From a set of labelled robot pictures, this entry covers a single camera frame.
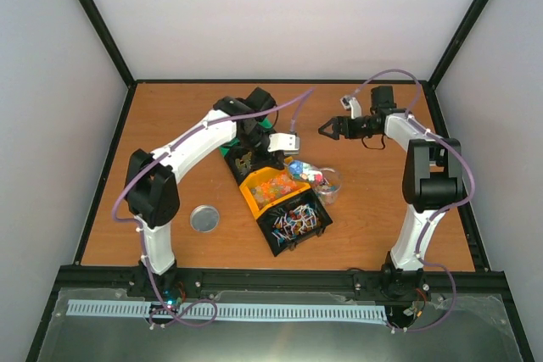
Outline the clear plastic jar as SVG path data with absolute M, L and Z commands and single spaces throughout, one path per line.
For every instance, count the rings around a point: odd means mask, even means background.
M 320 169 L 322 180 L 313 185 L 313 190 L 323 205 L 331 205 L 337 201 L 342 187 L 341 174 L 333 169 L 323 167 Z

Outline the black lollipop bin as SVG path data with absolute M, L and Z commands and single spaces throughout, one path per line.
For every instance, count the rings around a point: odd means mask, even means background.
M 272 255 L 277 257 L 309 238 L 320 237 L 333 220 L 315 192 L 308 189 L 272 205 L 256 222 Z

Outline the green candy bin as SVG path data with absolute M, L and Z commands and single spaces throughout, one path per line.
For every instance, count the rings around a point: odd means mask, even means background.
M 245 148 L 249 150 L 249 139 L 252 136 L 274 133 L 272 123 L 268 119 L 246 119 L 236 122 L 236 136 L 219 147 L 223 156 L 232 153 L 235 148 Z

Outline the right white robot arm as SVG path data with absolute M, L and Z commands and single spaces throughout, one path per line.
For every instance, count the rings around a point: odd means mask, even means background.
M 442 138 L 415 116 L 397 107 L 391 86 L 371 90 L 370 114 L 362 113 L 354 96 L 341 103 L 349 112 L 335 116 L 318 132 L 333 140 L 386 136 L 406 152 L 402 195 L 407 204 L 400 235 L 387 254 L 378 286 L 391 300 L 415 296 L 423 286 L 425 255 L 437 225 L 454 203 L 464 198 L 463 168 L 456 139 Z

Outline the round metal lid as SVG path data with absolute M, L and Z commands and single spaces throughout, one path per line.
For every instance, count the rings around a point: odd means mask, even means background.
M 213 231 L 220 222 L 220 214 L 212 205 L 199 205 L 190 214 L 190 226 L 197 232 L 209 233 Z

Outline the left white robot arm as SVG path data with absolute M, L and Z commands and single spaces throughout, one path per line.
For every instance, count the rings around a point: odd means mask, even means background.
M 202 159 L 235 139 L 266 149 L 267 130 L 260 123 L 276 111 L 275 99 L 259 87 L 246 98 L 224 97 L 178 138 L 130 157 L 122 198 L 143 237 L 142 264 L 150 270 L 146 284 L 156 295 L 167 296 L 176 286 L 170 269 L 176 263 L 171 222 L 181 206 L 178 184 Z

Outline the yellow star candy bin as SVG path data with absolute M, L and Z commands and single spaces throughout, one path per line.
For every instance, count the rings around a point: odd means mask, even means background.
M 255 220 L 268 209 L 310 189 L 309 183 L 293 180 L 286 170 L 269 167 L 248 174 L 239 186 Z

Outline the black popsicle candy bin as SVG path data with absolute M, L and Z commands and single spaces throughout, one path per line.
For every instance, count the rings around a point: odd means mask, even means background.
M 284 169 L 282 157 L 278 157 L 274 153 L 256 152 L 238 142 L 220 146 L 219 150 L 238 186 L 257 170 L 265 168 Z

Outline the metal scoop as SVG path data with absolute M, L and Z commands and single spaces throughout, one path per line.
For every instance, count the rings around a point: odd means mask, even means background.
M 313 164 L 306 163 L 300 160 L 293 160 L 287 164 L 287 170 L 290 177 L 296 181 L 308 183 L 322 183 L 324 181 L 323 174 Z

